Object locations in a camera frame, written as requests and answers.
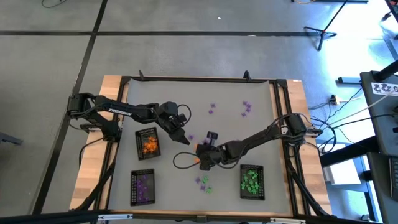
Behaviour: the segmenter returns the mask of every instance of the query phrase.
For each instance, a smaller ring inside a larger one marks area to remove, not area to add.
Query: gray table surface
[[[383,223],[395,224],[398,222],[398,202],[391,198],[389,159],[379,153],[369,152],[366,155]]]
[[[252,111],[243,118],[243,100],[252,104]],[[212,167],[210,171],[198,166],[180,170],[173,166],[173,156],[182,151],[193,152],[194,144],[202,141],[208,131],[217,132],[216,144],[244,139],[265,129],[274,119],[269,83],[213,83],[213,82],[140,82],[131,80],[127,102],[146,104],[174,101],[185,103],[192,110],[191,121],[184,127],[186,135],[194,134],[191,145],[173,142],[159,127],[162,155],[138,161],[135,132],[156,124],[139,124],[125,119],[113,176],[109,209],[179,210],[289,213],[289,200],[284,187],[280,162],[280,141],[271,141],[251,150],[240,164],[264,166],[265,201],[243,200],[239,197],[239,165],[226,170]],[[208,114],[210,103],[216,103],[214,114]],[[185,108],[180,111],[188,116]],[[193,164],[193,156],[181,156],[180,166]],[[156,203],[130,206],[130,173],[132,170],[155,169]],[[207,175],[213,193],[207,195],[195,183],[196,177]]]
[[[368,105],[384,96],[373,94],[371,83],[376,81],[374,81],[369,72],[361,73],[361,81]],[[393,75],[382,83],[398,84],[398,77]],[[390,114],[396,106],[398,106],[398,96],[388,96],[377,105],[369,108],[369,113],[371,116]],[[372,119],[372,124],[380,151],[386,155],[398,156],[398,134],[392,132],[392,129],[398,126],[397,119],[390,116],[374,118]]]

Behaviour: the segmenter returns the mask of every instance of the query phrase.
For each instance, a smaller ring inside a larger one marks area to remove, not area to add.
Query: concrete floor
[[[68,0],[44,9],[39,0],[4,0],[0,30],[91,31],[100,5],[101,0]],[[109,0],[99,29],[303,32],[303,26],[324,28],[340,5],[299,5],[289,0]],[[97,94],[103,75],[137,75],[139,69],[145,75],[204,77],[241,77],[249,70],[253,78],[303,80],[309,106],[331,94],[348,99],[358,87],[338,86],[337,77],[358,77],[393,61],[379,27],[387,11],[383,0],[347,4],[330,27],[338,36],[326,41],[321,52],[314,49],[318,39],[308,37],[97,37],[80,91]],[[0,131],[24,140],[22,146],[0,144],[0,216],[29,212],[88,39],[1,36],[0,32]],[[365,104],[363,99],[354,101],[334,119]],[[312,111],[320,118],[325,113]],[[353,141],[373,134],[370,122],[343,130]],[[338,140],[347,142],[340,133]],[[44,212],[68,210],[78,151],[85,141],[85,133],[68,130]],[[343,207],[338,202],[331,202],[335,215],[353,217],[339,212]]]

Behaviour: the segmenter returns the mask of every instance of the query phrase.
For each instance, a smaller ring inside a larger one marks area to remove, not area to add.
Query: green toy piece
[[[202,180],[202,183],[203,184],[207,184],[208,180],[209,180],[208,176],[204,176],[203,180]]]
[[[211,194],[213,191],[213,189],[211,187],[208,187],[206,190],[206,194]]]

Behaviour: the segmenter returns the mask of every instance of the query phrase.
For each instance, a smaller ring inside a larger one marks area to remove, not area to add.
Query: tripod stand
[[[321,32],[321,33],[320,33],[321,39],[320,39],[320,41],[319,41],[318,51],[320,51],[321,48],[322,48],[322,44],[323,44],[323,40],[324,40],[324,38],[325,38],[325,35],[329,35],[329,36],[327,36],[327,37],[334,37],[334,36],[337,35],[337,33],[327,32],[326,30],[329,28],[329,26],[330,26],[330,24],[333,22],[333,20],[335,20],[336,16],[337,16],[338,13],[341,11],[341,9],[344,7],[344,5],[347,3],[347,1],[348,1],[348,0],[345,0],[345,1],[344,1],[344,3],[343,3],[343,4],[341,5],[341,7],[339,8],[339,10],[336,12],[335,16],[333,16],[333,18],[331,18],[331,21],[328,23],[328,25],[327,25],[323,30],[316,29],[316,28],[312,28],[312,27],[307,27],[307,26],[304,27],[304,29],[309,29],[309,30],[314,30],[314,31],[317,31],[317,32]]]

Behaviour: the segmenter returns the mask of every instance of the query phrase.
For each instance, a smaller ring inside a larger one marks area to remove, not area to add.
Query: wooden table edge
[[[101,90],[99,92],[100,95],[104,95],[110,99],[116,99],[119,92],[119,86],[121,81],[120,75],[105,75],[103,79],[103,83],[101,86]],[[303,113],[309,117],[309,112],[307,108],[307,101],[304,95],[303,85],[301,80],[287,80],[287,86],[289,91],[290,105],[292,107],[292,111],[295,113]],[[274,96],[273,86],[270,85],[271,96]],[[280,100],[282,105],[282,111],[286,113],[286,107],[284,104],[284,95],[281,88],[279,88],[280,92]],[[127,102],[127,93],[128,93],[128,84],[124,87],[122,101]],[[274,117],[277,117],[276,106],[275,106],[275,97],[272,97],[272,107],[274,110]],[[112,114],[107,112],[101,112],[101,114],[106,119],[112,119]],[[88,135],[87,142],[90,142],[94,139],[98,139],[102,133],[100,131],[95,133],[90,133]],[[314,138],[306,138],[306,141],[315,144]],[[116,153],[117,144],[114,143],[111,151],[111,159],[114,157]],[[75,190],[73,192],[73,196],[70,203],[70,209],[76,208],[79,206],[84,199],[90,194],[95,185],[98,183],[100,178],[101,167],[104,159],[104,152],[106,148],[106,142],[99,142],[98,144],[93,144],[85,149],[83,154],[83,159],[81,162],[81,167],[76,179]],[[281,166],[284,173],[284,187],[287,193],[287,199],[289,201],[289,213],[274,213],[274,212],[204,212],[204,211],[163,211],[163,210],[132,210],[136,212],[144,212],[144,213],[161,213],[161,214],[207,214],[207,215],[243,215],[243,216],[281,216],[281,217],[292,217],[292,208],[290,204],[290,195],[289,189],[287,185],[287,177],[286,177],[286,169],[284,165],[283,151],[282,145],[280,147],[280,156],[281,156]],[[331,213],[330,202],[328,199],[328,194],[326,191],[325,181],[323,180],[322,167],[320,165],[320,160],[318,156],[318,152],[315,148],[311,148],[308,145],[302,146],[300,150],[300,156],[302,158],[303,165],[303,173],[306,180],[306,186],[309,191],[313,194],[318,203],[323,207],[325,211]],[[101,196],[101,203],[99,205],[100,209],[104,209],[106,206],[106,201],[108,199],[109,193],[109,181],[104,186],[103,193]],[[297,186],[295,186],[295,194],[297,198],[298,212],[300,214],[304,214],[302,198],[300,194],[300,190]]]

